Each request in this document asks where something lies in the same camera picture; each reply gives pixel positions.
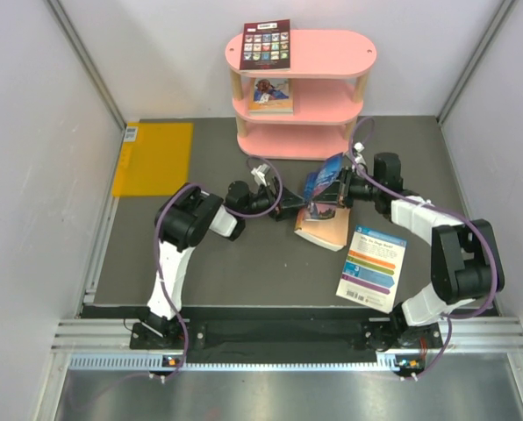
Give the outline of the yellow plastic file folder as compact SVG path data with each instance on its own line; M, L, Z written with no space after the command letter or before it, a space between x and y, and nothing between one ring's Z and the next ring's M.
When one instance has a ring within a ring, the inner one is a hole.
M127 125L111 194L115 197L172 196L187 181L192 123Z

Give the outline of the dark red book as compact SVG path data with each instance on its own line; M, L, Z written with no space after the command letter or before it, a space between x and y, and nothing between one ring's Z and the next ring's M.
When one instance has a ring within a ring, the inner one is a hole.
M245 23L242 31L240 70L290 68L290 20Z

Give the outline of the blue Jane Eyre book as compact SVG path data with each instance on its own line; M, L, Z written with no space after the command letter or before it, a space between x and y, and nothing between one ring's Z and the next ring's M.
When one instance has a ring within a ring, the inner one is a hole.
M317 203L314 197L332 186L340 174L342 161L343 154L338 153L307 175L303 193L306 206L298 212L294 228L299 237L334 252L347 244L350 209L336 203Z

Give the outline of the white colourful back-cover book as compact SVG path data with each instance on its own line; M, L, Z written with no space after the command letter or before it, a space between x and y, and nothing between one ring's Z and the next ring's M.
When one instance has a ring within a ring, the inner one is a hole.
M407 241L357 225L336 296L384 314L392 312Z

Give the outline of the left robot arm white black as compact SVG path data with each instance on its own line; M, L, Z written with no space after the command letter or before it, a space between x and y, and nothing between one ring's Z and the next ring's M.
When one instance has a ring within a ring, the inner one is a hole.
M180 314L183 283L191 255L207 232L234 241L244 231L247 219L269 216L279 222L295 217L306 205L304 198L285 188L276 176L257 184L258 190L252 191L246 182L232 182L222 198L186 183L157 212L156 275L147 302L149 315L143 324L158 346L187 343Z

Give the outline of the pink three-tier shelf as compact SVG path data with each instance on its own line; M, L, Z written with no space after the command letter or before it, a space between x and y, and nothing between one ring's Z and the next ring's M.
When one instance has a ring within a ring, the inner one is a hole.
M290 68L279 71L242 71L242 37L226 45L237 142L246 154L322 161L347 150L377 50L370 39L348 30L300 29L292 31L290 39ZM260 77L290 81L291 114L249 113L253 80Z

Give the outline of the aluminium frame rail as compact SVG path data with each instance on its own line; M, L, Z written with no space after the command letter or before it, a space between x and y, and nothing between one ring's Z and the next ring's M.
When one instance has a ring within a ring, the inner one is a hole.
M269 339L216 343L213 330L193 334L190 349L136 347L142 334L130 333L116 320L66 320L51 346L73 369L153 371L384 371L423 366L442 351L463 355L523 353L523 329L516 318L440 321L410 345L378 350L375 334L365 331L350 339L325 339L315 332L304 340Z

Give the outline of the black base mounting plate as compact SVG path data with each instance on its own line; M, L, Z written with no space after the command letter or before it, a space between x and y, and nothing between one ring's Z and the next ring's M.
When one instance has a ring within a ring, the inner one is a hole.
M185 307L187 343L162 347L135 307L132 349L183 350L189 363L371 362L376 353L407 348L413 354L441 347L438 325L394 341L387 316L363 307Z

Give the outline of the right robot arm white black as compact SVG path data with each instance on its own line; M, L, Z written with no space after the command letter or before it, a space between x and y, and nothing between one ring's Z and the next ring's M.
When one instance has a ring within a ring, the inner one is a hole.
M491 224L433 205L405 189L401 161L395 153L378 153L368 170L360 154L352 154L350 168L340 172L344 203L372 202L392 224L405 228L430 247L430 281L415 296L390 312L390 336L399 346L412 346L423 328L455 309L478 299L482 314L505 287L505 272Z

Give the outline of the orange Othello book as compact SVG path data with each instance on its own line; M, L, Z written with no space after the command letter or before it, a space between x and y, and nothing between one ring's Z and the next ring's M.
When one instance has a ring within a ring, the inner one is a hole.
M247 109L294 109L290 80L286 78L255 78L251 83Z

